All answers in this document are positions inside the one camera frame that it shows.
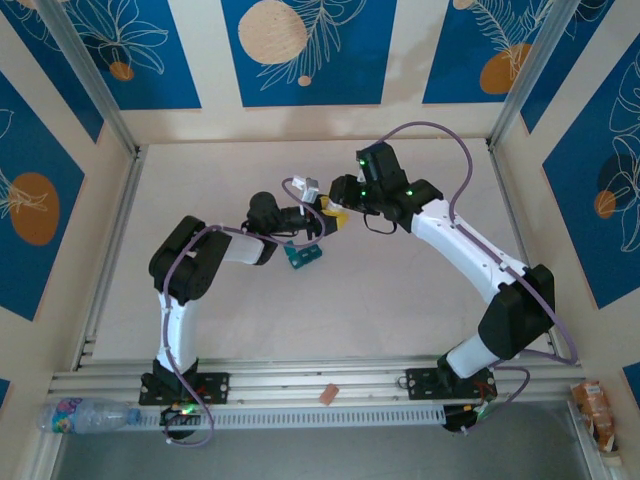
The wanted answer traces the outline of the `teal weekly pill organizer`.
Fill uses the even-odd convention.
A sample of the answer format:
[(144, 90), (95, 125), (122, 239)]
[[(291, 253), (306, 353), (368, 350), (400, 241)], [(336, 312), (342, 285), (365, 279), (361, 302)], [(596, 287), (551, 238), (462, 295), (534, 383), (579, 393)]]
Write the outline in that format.
[(321, 258), (323, 255), (321, 248), (317, 244), (306, 248), (296, 249), (293, 247), (292, 242), (288, 242), (284, 246), (284, 251), (289, 264), (294, 270), (301, 269), (311, 262)]

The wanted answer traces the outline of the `black controller board green light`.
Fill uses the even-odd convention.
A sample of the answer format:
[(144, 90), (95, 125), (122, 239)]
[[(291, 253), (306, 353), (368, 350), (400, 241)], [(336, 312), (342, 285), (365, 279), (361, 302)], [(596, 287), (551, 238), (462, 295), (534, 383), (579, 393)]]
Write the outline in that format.
[(160, 414), (160, 426), (168, 443), (182, 441), (195, 433), (194, 430), (181, 429), (199, 419), (197, 407), (193, 404), (172, 405)]
[(446, 405), (443, 428), (448, 432), (466, 434), (489, 414), (491, 406), (492, 404), (488, 402), (478, 405)]

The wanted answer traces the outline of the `clear plastic water bottle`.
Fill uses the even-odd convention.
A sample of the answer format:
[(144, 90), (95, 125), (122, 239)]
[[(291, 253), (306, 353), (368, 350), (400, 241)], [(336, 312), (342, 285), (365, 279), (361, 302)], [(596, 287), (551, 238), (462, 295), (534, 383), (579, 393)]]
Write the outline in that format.
[(141, 410), (125, 402), (66, 397), (46, 403), (39, 413), (37, 426), (54, 434), (99, 434), (137, 426), (141, 418)]

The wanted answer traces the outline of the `orange snack packet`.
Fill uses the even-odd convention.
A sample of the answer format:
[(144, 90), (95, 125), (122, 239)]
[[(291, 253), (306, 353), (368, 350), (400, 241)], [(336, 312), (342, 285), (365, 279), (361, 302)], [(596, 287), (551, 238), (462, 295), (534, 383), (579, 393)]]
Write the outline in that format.
[(618, 450), (613, 413), (607, 396), (598, 381), (585, 381), (571, 388), (572, 397), (585, 426), (600, 453)]

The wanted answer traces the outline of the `aluminium side rail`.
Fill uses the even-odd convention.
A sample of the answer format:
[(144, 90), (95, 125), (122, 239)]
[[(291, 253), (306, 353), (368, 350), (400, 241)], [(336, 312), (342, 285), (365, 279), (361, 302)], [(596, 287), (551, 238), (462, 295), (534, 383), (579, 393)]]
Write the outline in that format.
[(564, 324), (552, 334), (556, 349), (583, 368), (574, 318), (576, 302), (581, 299), (580, 280), (561, 259), (566, 252), (566, 231), (541, 163), (508, 145), (497, 146), (494, 156), (527, 259), (548, 267), (555, 278), (556, 315)]
[(80, 332), (74, 357), (71, 363), (71, 370), (76, 371), (82, 365), (82, 357), (86, 344), (96, 336), (98, 324), (102, 316), (117, 260), (120, 254), (124, 233), (128, 219), (135, 200), (140, 177), (144, 168), (147, 146), (139, 146), (136, 155), (127, 172), (122, 193), (117, 204), (116, 215), (113, 225), (109, 230), (106, 252), (104, 254), (97, 283), (90, 296), (91, 302), (85, 315), (85, 321)]

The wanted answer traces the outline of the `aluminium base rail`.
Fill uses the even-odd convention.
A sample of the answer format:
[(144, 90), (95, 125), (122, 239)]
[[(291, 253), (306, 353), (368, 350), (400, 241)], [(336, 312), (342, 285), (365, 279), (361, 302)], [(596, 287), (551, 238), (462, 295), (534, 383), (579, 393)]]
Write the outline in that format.
[[(405, 403), (407, 393), (397, 385), (409, 368), (434, 367), (433, 356), (347, 358), (333, 360), (203, 360), (200, 372), (230, 375), (228, 402), (247, 406), (319, 404), (326, 386), (339, 388), (336, 403)], [(543, 358), (525, 358), (505, 364), (494, 373), (499, 398), (515, 392), (524, 380), (530, 383), (518, 397), (524, 400), (556, 400), (570, 395), (570, 387), (586, 378), (579, 366), (565, 366)], [(134, 401), (139, 396), (141, 376), (151, 367), (140, 361), (108, 363), (88, 357), (75, 371), (56, 372), (48, 396), (95, 396)]]

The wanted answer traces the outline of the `aluminium frame post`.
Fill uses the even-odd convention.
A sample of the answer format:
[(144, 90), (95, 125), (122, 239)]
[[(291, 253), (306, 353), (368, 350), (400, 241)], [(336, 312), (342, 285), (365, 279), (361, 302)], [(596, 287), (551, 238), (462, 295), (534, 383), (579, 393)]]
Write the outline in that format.
[(33, 0), (51, 36), (96, 109), (128, 156), (138, 158), (139, 145), (78, 32), (57, 0)]
[(554, 0), (551, 11), (542, 24), (539, 34), (532, 44), (525, 63), (506, 96), (503, 108), (487, 138), (490, 153), (496, 151), (509, 132), (576, 12), (580, 1)]

